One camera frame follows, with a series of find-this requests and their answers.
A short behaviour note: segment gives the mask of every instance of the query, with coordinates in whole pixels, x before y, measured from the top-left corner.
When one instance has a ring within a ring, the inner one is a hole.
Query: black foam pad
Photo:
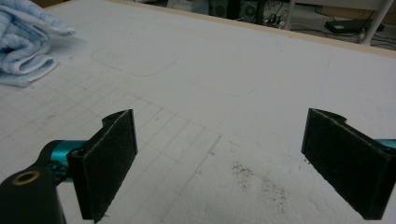
[[[103,119],[104,127],[67,155],[84,219],[104,216],[137,154],[133,110]]]
[[[380,219],[396,180],[396,149],[380,145],[345,121],[309,109],[303,153],[365,219]]]

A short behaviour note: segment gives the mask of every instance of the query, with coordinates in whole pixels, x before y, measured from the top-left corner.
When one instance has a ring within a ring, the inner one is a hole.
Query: white whiteboard surface
[[[309,107],[396,136],[394,52],[104,0],[49,11],[78,32],[53,42],[53,73],[0,86],[0,180],[132,108],[139,154],[101,223],[373,222],[301,146]],[[87,222],[73,186],[58,192],[68,223]],[[395,208],[393,194],[375,223],[393,224]]]

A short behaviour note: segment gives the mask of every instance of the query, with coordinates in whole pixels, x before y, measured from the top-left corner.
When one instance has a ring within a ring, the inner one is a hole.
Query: metal leg
[[[364,36],[361,44],[363,45],[370,45],[371,39],[375,34],[376,29],[378,28],[381,21],[384,19],[385,15],[387,14],[390,6],[392,5],[393,0],[384,0],[381,4],[381,7],[378,10],[378,14],[376,15],[373,23],[371,24],[369,30],[367,31],[366,35]]]
[[[284,28],[285,30],[290,30],[291,14],[292,14],[292,11],[294,10],[294,5],[295,4],[296,4],[296,0],[290,0],[289,9],[288,9],[288,16],[286,17],[286,21],[285,21],[285,28]]]

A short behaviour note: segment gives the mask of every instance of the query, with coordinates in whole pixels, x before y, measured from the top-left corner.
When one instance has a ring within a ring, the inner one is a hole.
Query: equipment in background
[[[266,0],[209,0],[209,15],[262,24]]]
[[[373,20],[351,20],[351,21],[326,21],[325,27],[335,34],[359,34],[367,31]],[[379,24],[377,31],[383,31],[384,25]]]
[[[1,224],[64,224],[56,186],[72,179],[84,219],[101,220],[137,154],[133,110],[105,117],[88,141],[56,140],[0,185]]]
[[[373,140],[346,120],[309,109],[303,153],[364,219],[381,219],[396,181],[396,140]]]
[[[241,9],[239,11],[240,21],[262,25],[264,6],[265,1],[263,0],[242,0]]]

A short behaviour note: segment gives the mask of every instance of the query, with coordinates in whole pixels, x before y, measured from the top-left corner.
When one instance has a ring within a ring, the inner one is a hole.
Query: folded towel
[[[27,87],[51,71],[50,35],[75,29],[29,0],[0,0],[0,84]]]

